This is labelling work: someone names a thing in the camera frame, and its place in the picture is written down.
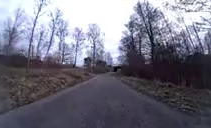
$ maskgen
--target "overcast sky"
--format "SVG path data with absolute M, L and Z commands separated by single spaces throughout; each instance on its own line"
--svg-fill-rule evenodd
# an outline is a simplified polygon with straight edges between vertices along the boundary
M 7 16 L 11 16 L 18 7 L 27 14 L 33 13 L 34 0 L 0 0 L 0 32 Z M 114 59 L 119 55 L 118 45 L 124 24 L 133 13 L 133 6 L 138 0 L 52 0 L 48 10 L 58 7 L 64 12 L 64 19 L 69 22 L 69 30 L 75 27 L 87 30 L 88 24 L 96 23 L 105 33 L 105 51 L 111 52 Z M 149 0 L 156 7 L 161 7 L 162 0 Z

